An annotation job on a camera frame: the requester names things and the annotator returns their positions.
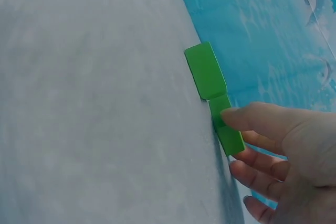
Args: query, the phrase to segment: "blue fabric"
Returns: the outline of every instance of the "blue fabric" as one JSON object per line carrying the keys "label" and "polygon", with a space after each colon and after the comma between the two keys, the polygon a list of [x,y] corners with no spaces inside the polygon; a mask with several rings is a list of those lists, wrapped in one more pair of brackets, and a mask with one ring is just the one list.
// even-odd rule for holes
{"label": "blue fabric", "polygon": [[184,2],[200,40],[214,48],[233,105],[336,111],[332,0]]}

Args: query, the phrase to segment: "green plastic clip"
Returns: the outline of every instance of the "green plastic clip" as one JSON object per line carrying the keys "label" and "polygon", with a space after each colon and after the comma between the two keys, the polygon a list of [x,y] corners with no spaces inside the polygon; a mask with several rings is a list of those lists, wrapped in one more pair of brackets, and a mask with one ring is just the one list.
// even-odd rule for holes
{"label": "green plastic clip", "polygon": [[226,93],[226,83],[209,42],[185,50],[199,96],[210,100]]}
{"label": "green plastic clip", "polygon": [[224,109],[231,108],[231,103],[211,44],[201,43],[188,48],[184,53],[199,96],[204,100],[209,100],[214,128],[225,154],[231,156],[243,151],[245,144],[241,132],[226,126],[220,116]]}

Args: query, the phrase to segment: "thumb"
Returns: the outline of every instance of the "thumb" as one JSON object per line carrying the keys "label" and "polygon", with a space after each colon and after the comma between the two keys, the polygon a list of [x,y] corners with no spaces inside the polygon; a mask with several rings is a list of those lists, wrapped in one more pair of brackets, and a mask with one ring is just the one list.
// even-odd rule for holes
{"label": "thumb", "polygon": [[310,119],[314,113],[316,112],[256,102],[240,109],[224,110],[222,119],[238,131],[255,131],[282,142],[292,129]]}

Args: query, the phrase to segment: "teal fabric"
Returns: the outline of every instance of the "teal fabric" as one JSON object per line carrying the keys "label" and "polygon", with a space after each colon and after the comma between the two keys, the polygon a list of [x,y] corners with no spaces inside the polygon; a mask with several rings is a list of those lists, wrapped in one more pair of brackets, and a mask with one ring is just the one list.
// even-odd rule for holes
{"label": "teal fabric", "polygon": [[214,48],[233,105],[336,111],[335,0],[184,2],[200,40]]}

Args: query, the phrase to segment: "finger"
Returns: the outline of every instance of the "finger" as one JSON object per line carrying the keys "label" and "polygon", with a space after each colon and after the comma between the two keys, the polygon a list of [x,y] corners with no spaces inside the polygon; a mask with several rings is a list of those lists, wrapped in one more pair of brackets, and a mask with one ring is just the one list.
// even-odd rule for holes
{"label": "finger", "polygon": [[280,142],[271,140],[265,136],[262,136],[255,131],[244,131],[241,133],[246,143],[262,148],[274,154],[284,156]]}
{"label": "finger", "polygon": [[230,171],[244,186],[264,195],[268,199],[279,201],[283,187],[282,182],[253,169],[242,161],[232,162]]}
{"label": "finger", "polygon": [[223,121],[238,131],[255,131],[276,141],[317,112],[288,109],[268,103],[252,103],[241,109],[222,112]]}
{"label": "finger", "polygon": [[275,211],[252,196],[244,198],[248,212],[261,224],[271,224]]}
{"label": "finger", "polygon": [[290,168],[288,161],[260,153],[249,147],[234,155],[234,158],[280,181],[285,181]]}

